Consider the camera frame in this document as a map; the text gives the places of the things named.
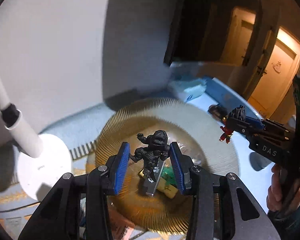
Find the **person's right hand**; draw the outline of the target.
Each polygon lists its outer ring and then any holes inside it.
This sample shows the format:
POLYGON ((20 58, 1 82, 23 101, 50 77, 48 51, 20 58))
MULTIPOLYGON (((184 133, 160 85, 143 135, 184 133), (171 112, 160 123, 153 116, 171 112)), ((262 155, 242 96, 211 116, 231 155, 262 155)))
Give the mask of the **person's right hand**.
MULTIPOLYGON (((280 171, 281 166, 275 164, 271 169, 273 175, 271 177, 271 185, 268 188, 268 195, 266 198, 267 208, 270 211, 280 211, 282 209, 282 190, 280 184, 280 171)), ((296 211, 300 206, 300 188, 296 193, 293 201, 291 202, 288 214, 293 213, 296 211)))

